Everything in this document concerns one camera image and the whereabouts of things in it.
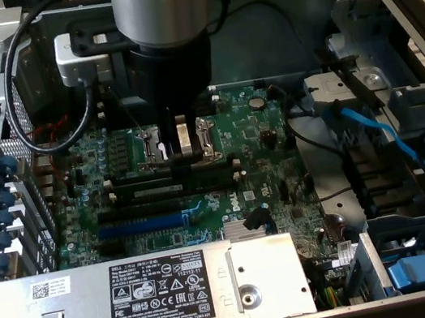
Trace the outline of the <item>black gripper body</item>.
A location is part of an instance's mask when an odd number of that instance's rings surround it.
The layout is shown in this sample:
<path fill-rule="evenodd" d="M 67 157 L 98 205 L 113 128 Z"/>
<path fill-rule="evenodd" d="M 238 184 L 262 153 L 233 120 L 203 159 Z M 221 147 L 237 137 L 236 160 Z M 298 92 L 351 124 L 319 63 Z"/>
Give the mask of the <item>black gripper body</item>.
<path fill-rule="evenodd" d="M 207 33 L 168 49 L 131 49 L 137 96 L 155 108 L 158 122 L 195 113 L 194 100 L 212 79 L 211 56 Z"/>

